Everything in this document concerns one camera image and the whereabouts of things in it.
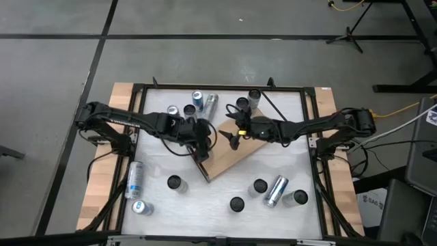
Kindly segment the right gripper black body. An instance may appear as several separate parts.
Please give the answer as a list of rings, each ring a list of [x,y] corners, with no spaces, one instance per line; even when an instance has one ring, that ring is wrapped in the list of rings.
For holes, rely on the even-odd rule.
[[[279,134],[274,120],[265,116],[251,118],[246,135],[262,141],[278,141]]]

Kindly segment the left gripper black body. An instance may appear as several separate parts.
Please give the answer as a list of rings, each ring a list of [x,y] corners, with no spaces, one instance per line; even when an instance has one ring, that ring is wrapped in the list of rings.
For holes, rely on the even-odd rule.
[[[195,123],[183,119],[178,128],[177,141],[182,145],[191,145],[194,148],[206,146],[205,138],[210,137],[210,122],[199,119]]]

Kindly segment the Celsius Arctic Vibe can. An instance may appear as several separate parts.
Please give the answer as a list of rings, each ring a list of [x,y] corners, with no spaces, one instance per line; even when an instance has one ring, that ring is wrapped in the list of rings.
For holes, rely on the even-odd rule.
[[[249,100],[244,97],[239,97],[235,103],[236,111],[242,111],[244,113],[251,114],[251,107]]]
[[[261,95],[262,94],[258,89],[253,89],[249,91],[247,99],[249,101],[249,107],[251,108],[251,111],[256,110],[256,108],[258,107]]]
[[[180,194],[188,191],[188,183],[178,175],[172,175],[167,179],[167,186]]]

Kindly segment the Celsius Tropical Vibe can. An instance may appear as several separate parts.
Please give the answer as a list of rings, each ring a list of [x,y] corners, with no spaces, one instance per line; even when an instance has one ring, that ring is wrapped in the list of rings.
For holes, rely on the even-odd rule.
[[[229,201],[229,208],[234,213],[240,213],[244,210],[245,203],[241,197],[233,197]]]
[[[254,180],[248,187],[248,194],[251,197],[258,197],[265,193],[268,189],[268,184],[265,180],[258,178]]]
[[[195,123],[197,121],[197,110],[194,105],[185,105],[183,108],[183,113],[187,122]]]
[[[218,101],[219,101],[218,94],[211,93],[208,95],[203,105],[203,111],[201,113],[201,117],[203,119],[210,121],[213,118]]]

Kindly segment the black-top Celsius can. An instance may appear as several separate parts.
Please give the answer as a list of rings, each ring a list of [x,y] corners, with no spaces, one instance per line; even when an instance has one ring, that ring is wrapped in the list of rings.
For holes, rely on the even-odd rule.
[[[287,193],[282,197],[282,202],[286,207],[305,205],[308,202],[308,195],[305,191],[297,189]]]

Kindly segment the black tripod stand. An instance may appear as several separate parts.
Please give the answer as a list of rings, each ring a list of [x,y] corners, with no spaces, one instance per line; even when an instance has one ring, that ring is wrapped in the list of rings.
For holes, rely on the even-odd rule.
[[[331,40],[327,40],[327,41],[325,41],[325,43],[326,44],[333,44],[335,42],[340,42],[340,41],[349,42],[349,43],[353,44],[355,49],[360,54],[363,54],[363,50],[360,47],[360,45],[357,43],[355,37],[353,36],[353,33],[354,33],[355,29],[358,27],[358,25],[360,24],[360,22],[362,21],[362,19],[364,18],[364,16],[366,15],[366,13],[369,11],[369,9],[372,5],[373,5],[373,3],[370,3],[365,8],[364,12],[360,15],[360,17],[358,18],[358,20],[355,22],[355,24],[352,27],[349,27],[349,26],[346,27],[346,33],[344,35],[337,36],[336,38],[333,38]]]

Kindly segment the white cardboard box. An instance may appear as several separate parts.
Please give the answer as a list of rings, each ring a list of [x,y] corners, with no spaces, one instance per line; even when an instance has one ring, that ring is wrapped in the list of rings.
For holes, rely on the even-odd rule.
[[[386,195],[387,190],[385,188],[374,189],[356,195],[358,209],[365,228],[380,225]]]

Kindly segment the dark grey equipment case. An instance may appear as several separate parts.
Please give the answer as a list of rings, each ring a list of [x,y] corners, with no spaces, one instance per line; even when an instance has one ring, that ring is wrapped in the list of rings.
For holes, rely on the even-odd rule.
[[[431,199],[399,180],[390,180],[377,239],[401,246],[425,246],[421,234]]]

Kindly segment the black stand foot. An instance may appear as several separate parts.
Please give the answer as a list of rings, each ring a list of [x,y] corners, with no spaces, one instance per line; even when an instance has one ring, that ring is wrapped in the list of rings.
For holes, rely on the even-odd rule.
[[[0,156],[9,156],[15,159],[23,160],[25,157],[25,154],[22,152],[18,152],[16,150],[13,150],[11,148],[7,148],[5,146],[0,145]]]

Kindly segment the wooden shelf with black frame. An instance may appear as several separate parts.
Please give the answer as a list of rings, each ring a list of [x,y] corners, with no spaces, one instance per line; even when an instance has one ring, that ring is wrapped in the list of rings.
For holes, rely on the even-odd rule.
[[[233,150],[228,139],[219,133],[219,131],[237,133],[238,127],[235,124],[235,120],[227,118],[226,120],[221,120],[219,123],[220,124],[215,127],[218,135],[215,136],[213,133],[211,136],[212,141],[216,140],[216,145],[209,152],[209,158],[202,162],[193,159],[207,182],[214,180],[229,168],[266,145],[266,142],[261,140],[240,138],[238,149]]]

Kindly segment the black aluminium table frame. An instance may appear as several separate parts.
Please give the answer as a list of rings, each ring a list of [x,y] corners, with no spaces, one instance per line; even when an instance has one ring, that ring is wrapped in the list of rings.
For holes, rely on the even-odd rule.
[[[249,85],[195,85],[195,84],[158,84],[153,83],[115,83],[109,104],[119,109],[142,109],[145,106],[147,93],[150,90],[218,90],[218,91],[248,91]],[[329,87],[287,87],[274,86],[272,81],[267,85],[258,86],[264,92],[298,92],[305,97],[304,113],[310,118],[326,116],[335,110],[333,92]],[[89,226],[94,217],[103,209],[107,201],[115,194],[116,186],[128,169],[131,157],[119,157],[113,154],[98,160],[98,169],[91,172],[91,182],[87,185],[81,214],[77,222],[77,230]],[[339,211],[359,234],[363,234],[363,223],[358,211],[358,202],[354,194],[352,176],[348,171],[346,159],[321,162],[324,171],[320,174],[320,182],[325,186],[327,194],[336,204]],[[211,243],[214,246],[231,246],[238,243],[280,244],[290,246],[358,246],[356,238],[348,237],[335,218],[328,204],[317,194],[318,214],[321,219],[322,239],[262,239],[238,238],[229,236],[138,236],[138,240],[192,242],[194,245]],[[101,223],[96,228],[101,234],[108,235],[107,243],[119,246],[128,240],[122,235],[122,221],[126,201],[119,197],[112,208],[108,210]]]

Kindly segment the black desk frame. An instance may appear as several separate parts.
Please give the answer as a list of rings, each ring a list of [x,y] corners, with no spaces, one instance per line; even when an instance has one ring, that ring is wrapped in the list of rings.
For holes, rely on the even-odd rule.
[[[432,53],[431,46],[425,37],[425,34],[420,27],[418,20],[413,14],[410,6],[406,0],[364,0],[363,3],[394,3],[400,4],[412,28],[414,29],[415,36],[372,36],[369,40],[418,40],[424,48],[424,53],[431,59],[433,68],[417,81],[410,85],[384,85],[377,84],[372,86],[372,90],[375,93],[403,93],[403,94],[425,94],[425,93],[437,93],[437,85],[432,85],[433,82],[437,82],[437,55]]]

